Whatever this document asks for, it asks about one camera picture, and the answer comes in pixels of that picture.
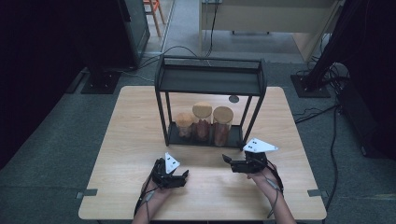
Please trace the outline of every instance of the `human arm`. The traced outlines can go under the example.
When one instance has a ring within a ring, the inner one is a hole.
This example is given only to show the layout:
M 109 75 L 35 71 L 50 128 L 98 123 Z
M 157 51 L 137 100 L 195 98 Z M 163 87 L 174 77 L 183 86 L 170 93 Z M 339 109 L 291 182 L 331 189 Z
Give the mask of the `human arm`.
M 296 223 L 291 211 L 289 210 L 288 205 L 286 204 L 285 199 L 283 198 L 282 193 L 280 193 L 280 190 L 275 189 L 269 183 L 269 181 L 267 181 L 267 179 L 269 179 L 270 182 L 278 185 L 276 178 L 268 168 L 263 169 L 257 174 L 248 174 L 247 178 L 251 178 L 256 183 L 260 191 L 264 193 L 264 195 L 268 198 L 268 201 L 273 207 L 274 216 L 277 224 Z
M 154 193 L 149 198 L 149 191 L 153 189 Z M 136 215 L 134 215 L 132 224 L 149 224 L 149 221 L 154 217 L 154 215 L 172 193 L 172 189 L 158 189 L 157 185 L 152 182 L 152 180 L 150 180 L 146 192 L 148 192 L 148 194 L 146 194 L 146 196 L 143 198 L 143 202 L 140 204 Z

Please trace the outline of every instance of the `human hand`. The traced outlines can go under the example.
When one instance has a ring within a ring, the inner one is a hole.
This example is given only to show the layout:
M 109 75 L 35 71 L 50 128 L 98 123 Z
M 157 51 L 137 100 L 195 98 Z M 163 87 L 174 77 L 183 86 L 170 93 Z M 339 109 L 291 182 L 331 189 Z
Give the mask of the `human hand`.
M 143 202 L 134 215 L 133 224 L 148 224 L 165 200 L 171 195 L 172 189 L 160 189 L 151 179 L 142 185 L 141 192 L 146 192 Z
M 276 166 L 272 163 L 268 164 L 269 167 L 276 170 Z M 264 168 L 260 172 L 256 174 L 247 174 L 247 179 L 252 179 L 257 187 L 264 193 L 265 196 L 268 198 L 272 198 L 276 195 L 276 189 L 270 182 L 279 186 L 276 178 L 274 177 L 273 173 L 268 168 Z
M 147 185 L 147 181 L 142 185 L 142 191 L 144 190 L 144 187 Z M 172 189 L 160 189 L 158 188 L 157 184 L 150 179 L 148 182 L 148 186 L 146 188 L 146 192 L 151 192 L 154 191 L 154 194 L 152 195 L 151 199 L 155 199 L 156 201 L 160 201 L 163 203 L 169 195 L 172 193 Z

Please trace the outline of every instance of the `gray floor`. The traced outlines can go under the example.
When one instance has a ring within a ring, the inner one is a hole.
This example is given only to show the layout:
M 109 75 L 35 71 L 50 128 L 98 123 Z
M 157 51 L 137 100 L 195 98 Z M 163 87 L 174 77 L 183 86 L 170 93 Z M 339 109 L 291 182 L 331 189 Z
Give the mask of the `gray floor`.
M 197 32 L 194 26 L 185 22 L 197 13 L 197 8 L 189 5 L 194 1 L 175 0 L 165 49 L 179 45 L 197 50 Z M 336 104 L 330 87 L 332 98 L 297 97 L 290 75 L 306 69 L 307 65 L 287 34 L 233 36 L 224 33 L 215 37 L 221 35 L 230 39 L 218 41 L 214 38 L 212 56 L 264 57 L 269 86 L 283 88 L 293 114 L 304 113 L 307 108 L 325 109 Z M 251 46 L 249 38 L 260 39 L 256 42 L 260 46 Z M 233 44 L 235 39 L 239 47 Z M 265 40 L 274 44 L 269 46 Z M 191 55 L 185 49 L 172 49 L 168 53 Z M 114 94 L 80 94 L 84 77 L 75 93 L 64 95 L 10 163 L 0 171 L 0 223 L 97 223 L 78 217 L 81 200 L 75 198 L 76 193 L 87 187 L 120 88 L 152 85 L 152 82 L 141 77 L 152 80 L 155 67 L 156 63 L 152 63 L 138 71 L 122 74 Z M 337 135 L 333 155 L 339 173 L 327 223 L 393 223 L 396 219 L 396 162 L 364 158 L 346 117 L 336 113 L 335 119 Z M 334 178 L 330 153 L 333 122 L 333 112 L 329 111 L 297 125 L 318 188 L 329 193 Z M 130 220 L 107 220 L 103 223 L 130 223 Z
M 158 20 L 158 25 L 160 29 L 161 36 L 158 36 L 157 30 L 155 27 L 153 16 L 147 15 L 148 19 L 148 29 L 150 32 L 150 38 L 148 40 L 148 44 L 146 46 L 146 55 L 156 55 L 163 51 L 164 43 L 167 37 L 168 27 L 170 24 L 170 20 L 172 17 L 173 7 L 175 0 L 162 0 L 161 1 L 161 9 L 163 10 L 163 20 L 161 20 L 160 10 L 157 10 L 156 16 Z M 149 6 L 145 6 L 146 11 L 149 11 Z

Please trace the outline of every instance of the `small metal object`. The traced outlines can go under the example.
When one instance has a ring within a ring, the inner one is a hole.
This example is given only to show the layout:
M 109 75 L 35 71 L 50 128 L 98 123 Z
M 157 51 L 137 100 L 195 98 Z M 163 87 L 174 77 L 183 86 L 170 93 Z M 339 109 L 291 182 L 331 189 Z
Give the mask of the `small metal object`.
M 322 198 L 329 197 L 327 191 L 320 191 L 319 189 L 309 189 L 307 192 L 309 197 L 317 197 L 317 196 L 321 196 Z
M 236 103 L 239 102 L 239 97 L 238 97 L 237 95 L 231 95 L 231 96 L 228 98 L 228 100 L 229 100 L 231 103 L 236 104 Z
M 76 199 L 82 199 L 83 197 L 84 197 L 84 193 L 82 193 L 82 192 L 76 193 Z
M 98 189 L 86 189 L 84 190 L 84 196 L 96 196 Z

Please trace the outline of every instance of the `white triangular marker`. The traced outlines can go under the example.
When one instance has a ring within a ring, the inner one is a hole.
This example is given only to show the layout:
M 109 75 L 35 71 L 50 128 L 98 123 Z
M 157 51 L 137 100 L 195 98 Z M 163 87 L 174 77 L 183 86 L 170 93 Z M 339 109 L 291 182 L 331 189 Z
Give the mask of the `white triangular marker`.
M 170 174 L 172 171 L 180 165 L 180 162 L 176 161 L 168 152 L 165 153 L 165 167 L 166 173 Z
M 274 151 L 278 150 L 278 147 L 263 142 L 258 138 L 252 138 L 248 143 L 244 146 L 245 151 L 259 153 L 265 151 Z

